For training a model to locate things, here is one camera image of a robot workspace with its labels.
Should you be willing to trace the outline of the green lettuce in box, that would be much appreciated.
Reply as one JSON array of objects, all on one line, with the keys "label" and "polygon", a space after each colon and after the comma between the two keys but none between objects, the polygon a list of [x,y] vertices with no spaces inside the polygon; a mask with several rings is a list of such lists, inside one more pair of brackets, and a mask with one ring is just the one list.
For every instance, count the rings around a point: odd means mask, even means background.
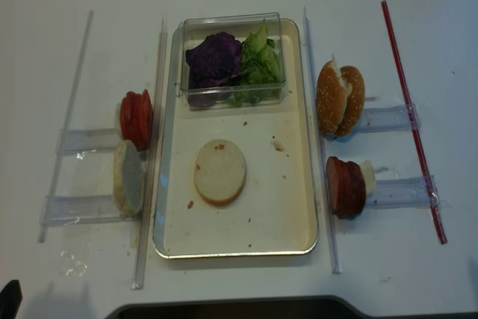
[{"label": "green lettuce in box", "polygon": [[260,28],[243,41],[240,72],[233,81],[234,86],[246,86],[248,89],[235,91],[226,101],[228,105],[257,105],[263,100],[279,99],[279,84],[282,80],[275,46],[275,40],[267,36],[267,22],[264,19]]}]

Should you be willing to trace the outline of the clear plastic lettuce box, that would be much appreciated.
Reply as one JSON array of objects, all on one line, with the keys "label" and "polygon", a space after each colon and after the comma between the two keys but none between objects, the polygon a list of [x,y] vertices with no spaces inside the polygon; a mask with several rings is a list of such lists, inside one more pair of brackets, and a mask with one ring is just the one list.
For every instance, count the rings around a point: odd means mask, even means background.
[{"label": "clear plastic lettuce box", "polygon": [[277,13],[187,19],[176,92],[193,111],[281,102],[285,65]]}]

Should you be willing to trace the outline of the purple lettuce leaves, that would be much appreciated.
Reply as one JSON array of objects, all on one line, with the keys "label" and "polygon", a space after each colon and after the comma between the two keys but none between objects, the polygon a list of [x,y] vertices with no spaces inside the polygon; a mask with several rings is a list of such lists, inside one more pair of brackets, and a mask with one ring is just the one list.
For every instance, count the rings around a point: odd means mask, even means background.
[{"label": "purple lettuce leaves", "polygon": [[198,46],[185,52],[190,68],[188,89],[233,86],[240,72],[241,52],[242,43],[227,32],[207,36]]}]

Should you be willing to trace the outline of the red tomato slices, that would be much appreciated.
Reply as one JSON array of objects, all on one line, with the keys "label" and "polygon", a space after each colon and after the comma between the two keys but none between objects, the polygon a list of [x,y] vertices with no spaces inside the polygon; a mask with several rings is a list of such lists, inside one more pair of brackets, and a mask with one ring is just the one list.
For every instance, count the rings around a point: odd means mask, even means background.
[{"label": "red tomato slices", "polygon": [[152,136],[153,108],[149,92],[128,91],[119,110],[122,138],[130,140],[137,151],[149,148]]}]

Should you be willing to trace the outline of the dark red meat patties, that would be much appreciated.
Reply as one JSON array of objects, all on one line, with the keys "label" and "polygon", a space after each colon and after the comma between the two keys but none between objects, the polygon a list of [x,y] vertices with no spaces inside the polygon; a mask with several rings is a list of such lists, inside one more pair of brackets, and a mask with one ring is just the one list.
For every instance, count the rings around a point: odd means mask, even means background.
[{"label": "dark red meat patties", "polygon": [[366,184],[359,165],[328,157],[326,179],[329,207],[339,219],[352,219],[362,213],[366,203]]}]

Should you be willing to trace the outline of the white cheese slice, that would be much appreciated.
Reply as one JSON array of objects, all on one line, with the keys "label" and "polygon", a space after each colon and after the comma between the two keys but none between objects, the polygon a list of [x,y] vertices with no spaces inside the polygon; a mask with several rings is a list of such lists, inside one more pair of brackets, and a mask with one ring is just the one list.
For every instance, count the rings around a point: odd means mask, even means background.
[{"label": "white cheese slice", "polygon": [[360,170],[365,183],[366,195],[370,196],[376,189],[376,178],[373,165],[369,160],[360,163]]}]

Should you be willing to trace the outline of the clear tomato holder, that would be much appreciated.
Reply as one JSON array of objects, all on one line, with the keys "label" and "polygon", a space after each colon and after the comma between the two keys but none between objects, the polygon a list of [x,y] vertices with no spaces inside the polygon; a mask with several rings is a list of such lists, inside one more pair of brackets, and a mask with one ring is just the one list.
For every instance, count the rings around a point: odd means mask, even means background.
[{"label": "clear tomato holder", "polygon": [[74,155],[80,152],[114,151],[121,141],[120,133],[114,128],[69,130],[58,135],[55,152],[62,155]]}]

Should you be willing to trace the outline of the bun bottom on tray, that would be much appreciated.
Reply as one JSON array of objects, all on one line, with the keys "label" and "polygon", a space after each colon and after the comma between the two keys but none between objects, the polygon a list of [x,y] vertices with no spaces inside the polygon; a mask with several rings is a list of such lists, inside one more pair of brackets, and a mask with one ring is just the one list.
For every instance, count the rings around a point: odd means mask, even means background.
[{"label": "bun bottom on tray", "polygon": [[233,142],[215,139],[198,152],[193,182],[199,195],[215,206],[236,200],[246,183],[246,161]]}]

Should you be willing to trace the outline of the cream metal tray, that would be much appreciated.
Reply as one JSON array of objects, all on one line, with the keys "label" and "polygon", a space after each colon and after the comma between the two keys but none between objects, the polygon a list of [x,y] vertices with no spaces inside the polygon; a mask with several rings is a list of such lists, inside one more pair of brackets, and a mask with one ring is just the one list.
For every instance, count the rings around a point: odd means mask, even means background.
[{"label": "cream metal tray", "polygon": [[[164,109],[158,195],[152,240],[169,259],[246,255],[302,255],[318,236],[314,107],[302,75],[299,31],[284,19],[285,95],[278,104],[192,111],[180,94],[186,43],[172,38]],[[246,181],[229,205],[209,205],[193,173],[198,151],[227,139],[242,151]]]}]

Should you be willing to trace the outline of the sesame bun left half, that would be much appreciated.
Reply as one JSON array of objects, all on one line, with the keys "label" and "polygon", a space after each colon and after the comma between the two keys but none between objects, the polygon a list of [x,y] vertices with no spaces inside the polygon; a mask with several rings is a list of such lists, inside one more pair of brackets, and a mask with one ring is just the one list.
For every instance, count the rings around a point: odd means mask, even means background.
[{"label": "sesame bun left half", "polygon": [[316,89],[317,117],[324,135],[333,135],[341,124],[347,107],[347,86],[335,60],[320,71]]}]

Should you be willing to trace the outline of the sesame bun half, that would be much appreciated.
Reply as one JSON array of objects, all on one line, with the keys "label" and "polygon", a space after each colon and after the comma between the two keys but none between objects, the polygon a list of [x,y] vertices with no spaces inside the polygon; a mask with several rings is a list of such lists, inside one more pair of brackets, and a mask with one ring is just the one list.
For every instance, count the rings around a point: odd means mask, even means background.
[{"label": "sesame bun half", "polygon": [[347,86],[335,60],[320,71],[316,89],[317,117],[324,135],[333,135],[341,124],[347,107]]},{"label": "sesame bun half", "polygon": [[359,122],[365,101],[364,79],[360,71],[354,66],[341,67],[341,76],[347,85],[347,106],[344,116],[335,135],[347,136]]}]

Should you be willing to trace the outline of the pale bun slice standing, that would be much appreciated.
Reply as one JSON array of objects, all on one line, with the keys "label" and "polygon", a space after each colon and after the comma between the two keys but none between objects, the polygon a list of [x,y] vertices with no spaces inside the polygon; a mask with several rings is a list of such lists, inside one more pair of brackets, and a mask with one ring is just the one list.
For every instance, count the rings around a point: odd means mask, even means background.
[{"label": "pale bun slice standing", "polygon": [[113,196],[123,215],[136,216],[143,207],[144,170],[135,145],[121,141],[114,151]]}]

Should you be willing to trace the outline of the sesame bun right half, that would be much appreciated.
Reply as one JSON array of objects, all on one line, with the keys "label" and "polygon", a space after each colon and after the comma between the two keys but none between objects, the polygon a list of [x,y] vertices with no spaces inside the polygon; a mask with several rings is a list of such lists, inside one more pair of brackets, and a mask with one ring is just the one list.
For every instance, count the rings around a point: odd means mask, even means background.
[{"label": "sesame bun right half", "polygon": [[347,136],[359,122],[365,101],[364,79],[360,71],[354,66],[341,67],[341,76],[347,85],[347,106],[344,116],[335,135]]}]

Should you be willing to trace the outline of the clear sesame bun holder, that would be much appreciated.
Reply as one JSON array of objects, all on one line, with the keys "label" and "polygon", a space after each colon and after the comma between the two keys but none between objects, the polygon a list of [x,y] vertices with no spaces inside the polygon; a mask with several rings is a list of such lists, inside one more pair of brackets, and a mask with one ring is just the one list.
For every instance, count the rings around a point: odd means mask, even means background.
[{"label": "clear sesame bun holder", "polygon": [[387,108],[365,108],[354,132],[374,133],[414,131],[420,129],[420,120],[414,104]]}]

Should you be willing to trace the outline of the clear patty holder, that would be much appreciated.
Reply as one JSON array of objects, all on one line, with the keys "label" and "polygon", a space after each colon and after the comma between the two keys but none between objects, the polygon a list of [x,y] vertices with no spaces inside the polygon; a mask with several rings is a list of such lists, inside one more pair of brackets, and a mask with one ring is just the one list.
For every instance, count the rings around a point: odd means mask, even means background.
[{"label": "clear patty holder", "polygon": [[432,176],[389,179],[376,182],[375,191],[367,197],[365,208],[440,207],[441,201]]}]

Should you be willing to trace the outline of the dark base bottom edge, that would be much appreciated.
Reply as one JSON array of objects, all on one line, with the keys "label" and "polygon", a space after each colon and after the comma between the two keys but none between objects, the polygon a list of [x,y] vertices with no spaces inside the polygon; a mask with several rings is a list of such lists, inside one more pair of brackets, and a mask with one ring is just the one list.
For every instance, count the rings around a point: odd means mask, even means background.
[{"label": "dark base bottom edge", "polygon": [[337,297],[283,297],[129,304],[109,318],[367,318]]}]

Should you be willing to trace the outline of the clear bun slice holder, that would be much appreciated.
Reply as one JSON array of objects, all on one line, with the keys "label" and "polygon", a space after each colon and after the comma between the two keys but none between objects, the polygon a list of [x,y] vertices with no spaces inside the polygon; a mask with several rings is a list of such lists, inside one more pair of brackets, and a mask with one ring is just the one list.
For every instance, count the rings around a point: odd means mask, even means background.
[{"label": "clear bun slice holder", "polygon": [[40,223],[44,226],[65,226],[115,223],[139,218],[139,214],[122,213],[112,195],[47,196]]}]

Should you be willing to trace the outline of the red plastic strip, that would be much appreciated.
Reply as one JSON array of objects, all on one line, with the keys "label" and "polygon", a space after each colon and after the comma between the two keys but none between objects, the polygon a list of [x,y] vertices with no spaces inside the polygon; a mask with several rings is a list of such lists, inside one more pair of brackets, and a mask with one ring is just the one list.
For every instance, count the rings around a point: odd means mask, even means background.
[{"label": "red plastic strip", "polygon": [[409,116],[409,121],[412,127],[412,135],[415,142],[415,148],[418,155],[418,160],[420,164],[420,169],[425,183],[426,195],[429,200],[429,210],[432,217],[432,221],[435,227],[436,235],[438,241],[441,245],[447,243],[447,236],[444,231],[444,226],[441,219],[440,208],[438,204],[438,190],[436,189],[435,183],[433,181],[432,175],[430,174],[428,163],[426,161],[425,152],[423,149],[423,144],[420,136],[420,126],[418,120],[418,114],[415,110],[415,105],[410,96],[409,88],[406,81],[406,76],[404,73],[400,51],[397,45],[397,40],[394,33],[393,24],[391,21],[391,15],[388,9],[388,4],[386,0],[381,1],[382,13],[385,20],[385,25],[388,32],[388,38],[391,44],[391,50],[394,56],[395,66],[397,68],[397,74],[400,81],[400,87],[403,94],[403,99],[405,102],[407,114]]}]

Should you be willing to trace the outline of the black object bottom left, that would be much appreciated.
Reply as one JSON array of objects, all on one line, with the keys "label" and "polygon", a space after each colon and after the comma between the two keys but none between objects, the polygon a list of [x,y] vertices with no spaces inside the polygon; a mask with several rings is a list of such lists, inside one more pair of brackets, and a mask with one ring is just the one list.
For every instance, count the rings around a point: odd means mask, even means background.
[{"label": "black object bottom left", "polygon": [[22,302],[22,291],[18,279],[12,279],[0,293],[0,319],[15,319]]}]

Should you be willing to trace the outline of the clear rail left of tray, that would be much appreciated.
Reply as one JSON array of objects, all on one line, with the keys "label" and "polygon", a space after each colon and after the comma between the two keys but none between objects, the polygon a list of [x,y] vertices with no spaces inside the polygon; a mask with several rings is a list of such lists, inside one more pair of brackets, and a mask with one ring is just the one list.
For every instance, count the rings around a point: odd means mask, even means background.
[{"label": "clear rail left of tray", "polygon": [[152,200],[155,186],[155,168],[158,151],[158,137],[161,130],[161,101],[164,82],[164,67],[167,55],[167,20],[161,20],[161,31],[158,38],[158,59],[156,66],[155,91],[152,100],[153,121],[151,144],[148,151],[146,180],[144,187],[144,201],[141,216],[140,236],[137,243],[137,254],[132,282],[133,290],[140,290],[144,286],[146,258],[149,240],[149,225],[152,213]]}]

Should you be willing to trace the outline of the clear rail of tray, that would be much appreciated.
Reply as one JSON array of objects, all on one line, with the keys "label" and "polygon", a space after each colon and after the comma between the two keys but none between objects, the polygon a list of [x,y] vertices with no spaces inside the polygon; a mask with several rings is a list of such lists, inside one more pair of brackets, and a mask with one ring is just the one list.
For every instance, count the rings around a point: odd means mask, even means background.
[{"label": "clear rail of tray", "polygon": [[307,16],[306,7],[303,8],[302,13],[302,26],[304,30],[305,38],[305,47],[306,47],[306,61],[308,67],[308,83],[311,92],[311,102],[312,102],[312,117],[314,122],[314,134],[317,138],[317,155],[318,155],[318,166],[319,166],[319,182],[320,182],[320,192],[322,194],[322,205],[324,217],[325,217],[325,226],[326,226],[326,237],[327,244],[329,248],[329,262],[331,267],[332,274],[340,275],[343,273],[341,266],[341,261],[339,258],[338,245],[336,239],[336,228],[335,221],[332,212],[329,208],[329,191],[328,183],[326,178],[326,152],[325,152],[325,143],[322,134],[320,133],[319,119],[317,115],[317,101],[316,101],[316,85],[317,85],[317,73],[314,68],[314,55],[313,55],[313,43],[311,41],[311,24]]},{"label": "clear rail of tray", "polygon": [[137,254],[132,282],[133,290],[140,290],[144,286],[146,258],[149,240],[149,225],[152,213],[152,200],[155,186],[155,168],[158,151],[158,137],[161,130],[161,101],[164,82],[164,67],[167,55],[167,20],[161,20],[161,31],[158,38],[158,59],[156,66],[155,91],[152,100],[153,121],[151,144],[148,151],[146,180],[144,187],[144,201],[141,216],[140,236],[137,243]]}]

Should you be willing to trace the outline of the clear rail right of tray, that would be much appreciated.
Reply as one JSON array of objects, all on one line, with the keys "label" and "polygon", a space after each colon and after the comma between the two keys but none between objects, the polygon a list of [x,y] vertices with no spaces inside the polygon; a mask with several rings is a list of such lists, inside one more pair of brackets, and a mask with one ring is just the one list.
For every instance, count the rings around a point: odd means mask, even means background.
[{"label": "clear rail right of tray", "polygon": [[317,155],[318,155],[318,166],[319,166],[319,182],[320,182],[320,192],[322,194],[322,205],[324,217],[325,217],[325,226],[326,226],[326,237],[327,244],[329,248],[329,262],[331,267],[332,274],[340,275],[343,273],[341,266],[341,261],[339,258],[338,245],[336,239],[336,228],[335,221],[332,212],[329,208],[329,191],[328,183],[326,178],[326,152],[325,152],[325,143],[322,134],[320,133],[319,119],[317,115],[317,101],[316,101],[316,85],[317,85],[317,73],[314,68],[314,55],[313,55],[313,43],[311,41],[311,24],[307,16],[306,7],[303,8],[302,13],[302,26],[304,30],[305,38],[305,47],[306,47],[306,61],[308,67],[308,83],[311,92],[311,102],[312,102],[312,117],[314,122],[314,134],[317,138]]}]

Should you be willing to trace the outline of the clear rail far left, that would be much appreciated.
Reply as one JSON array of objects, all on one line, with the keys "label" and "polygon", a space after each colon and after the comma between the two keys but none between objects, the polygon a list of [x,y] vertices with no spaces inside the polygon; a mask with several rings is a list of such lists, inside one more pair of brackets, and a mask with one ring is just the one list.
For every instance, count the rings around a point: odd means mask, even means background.
[{"label": "clear rail far left", "polygon": [[89,41],[89,36],[90,36],[90,29],[93,23],[93,18],[94,18],[94,10],[89,10],[88,12],[88,17],[87,17],[87,23],[85,25],[84,29],[84,35],[83,39],[81,41],[81,48],[78,56],[78,61],[75,67],[75,73],[74,73],[74,79],[72,83],[72,89],[69,95],[69,101],[68,105],[66,108],[66,113],[63,121],[62,128],[60,129],[60,140],[58,141],[58,146],[56,149],[56,157],[55,157],[55,165],[53,169],[53,174],[52,174],[52,180],[50,182],[49,186],[49,192],[46,195],[45,198],[45,203],[43,208],[46,210],[48,207],[48,201],[55,195],[55,191],[58,186],[58,179],[60,175],[60,168],[61,168],[61,163],[62,163],[62,157],[63,157],[63,152],[64,152],[64,147],[66,143],[66,139],[68,137],[68,131],[69,131],[69,126],[70,122],[72,119],[72,112],[74,110],[75,106],[75,98],[76,94],[78,92],[78,87],[79,87],[79,82],[81,79],[81,73],[84,65],[84,59],[85,59],[85,54],[87,51],[87,44]]}]

